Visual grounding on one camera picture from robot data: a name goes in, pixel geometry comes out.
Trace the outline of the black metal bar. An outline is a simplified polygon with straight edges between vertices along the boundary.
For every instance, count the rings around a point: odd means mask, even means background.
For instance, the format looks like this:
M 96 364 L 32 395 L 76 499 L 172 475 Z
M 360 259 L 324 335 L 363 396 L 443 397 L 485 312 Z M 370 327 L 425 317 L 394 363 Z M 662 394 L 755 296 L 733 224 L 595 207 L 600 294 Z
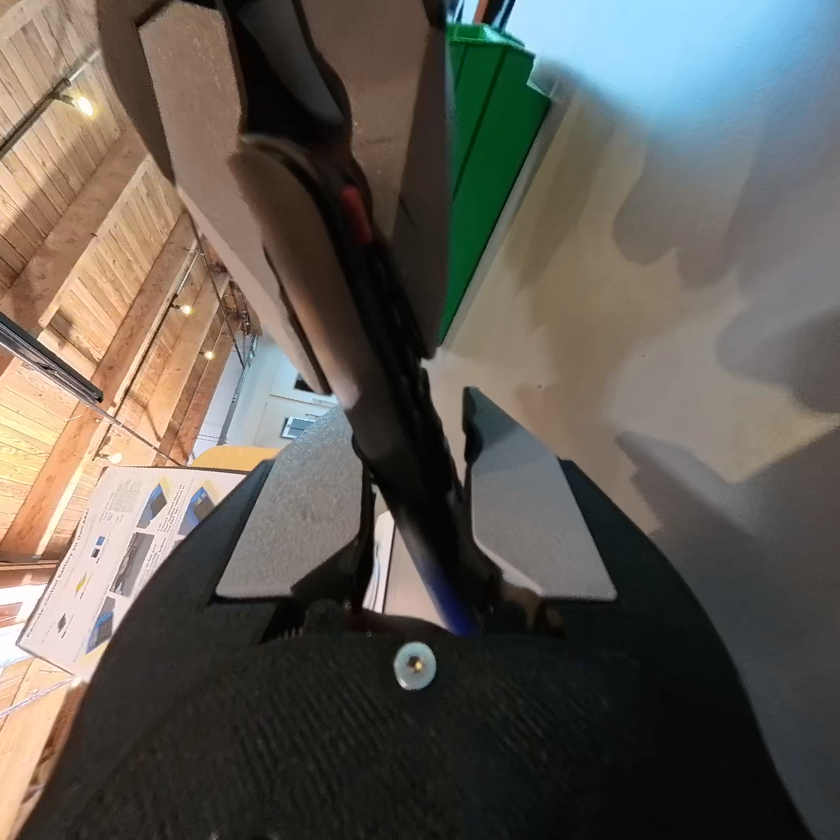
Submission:
M 1 314 L 1 347 L 18 361 L 85 404 L 100 404 L 103 392 L 13 320 Z

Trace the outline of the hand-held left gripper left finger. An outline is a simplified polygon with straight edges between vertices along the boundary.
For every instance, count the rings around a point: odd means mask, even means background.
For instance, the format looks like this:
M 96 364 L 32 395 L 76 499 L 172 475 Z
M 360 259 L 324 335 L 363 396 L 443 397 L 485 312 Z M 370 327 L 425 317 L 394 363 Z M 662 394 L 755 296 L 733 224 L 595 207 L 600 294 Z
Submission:
M 339 407 L 322 415 L 273 460 L 216 594 L 227 599 L 292 595 L 336 561 L 350 593 L 371 574 L 374 494 Z

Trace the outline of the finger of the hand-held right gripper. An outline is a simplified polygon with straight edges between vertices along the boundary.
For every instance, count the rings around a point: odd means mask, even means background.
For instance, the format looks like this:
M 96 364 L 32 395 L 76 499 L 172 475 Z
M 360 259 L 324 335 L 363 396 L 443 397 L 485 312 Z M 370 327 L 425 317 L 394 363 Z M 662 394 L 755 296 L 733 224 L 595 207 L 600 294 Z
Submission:
M 259 324 L 318 394 L 329 393 L 266 261 L 261 236 L 228 167 L 240 98 L 215 2 L 98 2 L 102 57 L 118 97 L 173 184 L 209 257 L 244 292 Z
M 309 30 L 350 100 L 351 148 L 414 315 L 438 345 L 448 283 L 451 83 L 446 3 L 306 1 Z

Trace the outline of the printed instruction sheet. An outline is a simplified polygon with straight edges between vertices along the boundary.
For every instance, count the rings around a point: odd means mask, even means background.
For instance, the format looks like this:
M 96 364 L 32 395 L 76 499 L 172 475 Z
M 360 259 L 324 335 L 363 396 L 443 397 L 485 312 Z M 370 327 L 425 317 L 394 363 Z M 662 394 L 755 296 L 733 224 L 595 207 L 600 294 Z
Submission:
M 226 469 L 106 468 L 17 646 L 89 679 L 157 569 L 244 478 Z

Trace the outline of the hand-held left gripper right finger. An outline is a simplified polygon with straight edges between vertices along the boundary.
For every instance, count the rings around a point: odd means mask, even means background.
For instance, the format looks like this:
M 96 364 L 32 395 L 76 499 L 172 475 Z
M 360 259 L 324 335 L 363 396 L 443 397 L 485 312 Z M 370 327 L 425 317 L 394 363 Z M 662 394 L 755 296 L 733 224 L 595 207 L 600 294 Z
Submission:
M 502 580 L 546 600 L 614 602 L 557 456 L 477 388 L 463 420 L 471 535 Z

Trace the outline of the green plastic bin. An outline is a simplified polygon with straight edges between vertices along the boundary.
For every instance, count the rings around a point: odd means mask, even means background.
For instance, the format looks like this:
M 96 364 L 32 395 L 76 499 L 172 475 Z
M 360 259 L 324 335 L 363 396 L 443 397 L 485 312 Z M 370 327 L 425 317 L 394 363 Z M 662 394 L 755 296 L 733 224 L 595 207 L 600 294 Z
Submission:
M 484 24 L 449 24 L 454 79 L 448 284 L 443 341 L 550 107 L 530 81 L 534 55 Z

